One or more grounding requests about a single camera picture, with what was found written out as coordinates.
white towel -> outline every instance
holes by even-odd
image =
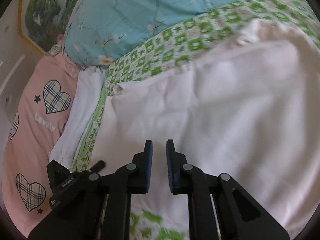
[[[153,140],[151,184],[132,205],[188,230],[169,191],[166,141],[205,173],[227,172],[297,236],[320,200],[320,55],[298,28],[254,20],[184,69],[107,97],[91,164],[115,172]]]
[[[70,169],[76,148],[97,107],[104,75],[99,68],[79,72],[76,96],[65,129],[53,147],[49,161],[56,160]]]

fabric fold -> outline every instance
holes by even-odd
[[[104,75],[99,68],[80,71],[76,96],[65,129],[50,152],[49,161],[56,160],[70,169],[77,146],[98,105]]]
[[[93,144],[94,144],[94,138],[91,133],[93,130],[96,130],[97,127],[99,126],[99,124],[98,124],[99,121],[97,121],[97,120],[99,120],[99,118],[101,119],[102,112],[103,112],[103,109],[105,106],[105,102],[106,102],[106,88],[105,88],[105,84],[103,83],[98,105],[97,105],[97,107],[96,107],[96,109],[90,119],[90,122],[88,123],[87,128],[85,129],[85,132],[83,133],[81,140],[78,144],[76,154],[75,154],[75,157],[72,162],[71,172],[75,172],[75,171],[81,172],[81,171],[88,168],[87,166],[83,166],[80,169],[77,169],[76,162],[77,162],[78,158],[81,158],[82,160],[84,160],[86,158],[91,157],[91,155],[90,156],[84,156],[84,155],[87,151],[90,151],[90,150],[92,151]]]

wall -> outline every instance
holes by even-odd
[[[12,120],[22,91],[42,57],[18,35],[18,5],[19,0],[12,0],[0,19],[0,182]]]

pillow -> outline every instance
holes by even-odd
[[[78,0],[66,29],[64,48],[81,65],[110,65],[168,27],[233,1]],[[231,21],[237,19],[237,15],[230,15]],[[172,33],[163,32],[163,36],[169,39]]]
[[[46,166],[68,120],[79,68],[62,53],[45,56],[23,90],[4,152],[6,209],[26,237],[51,211]]]

black star print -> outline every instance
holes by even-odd
[[[41,101],[41,99],[40,99],[40,95],[39,95],[39,96],[36,96],[36,99],[35,99],[35,100],[33,100],[33,101],[37,102],[37,104],[38,104],[38,102],[39,102],[39,101]]]

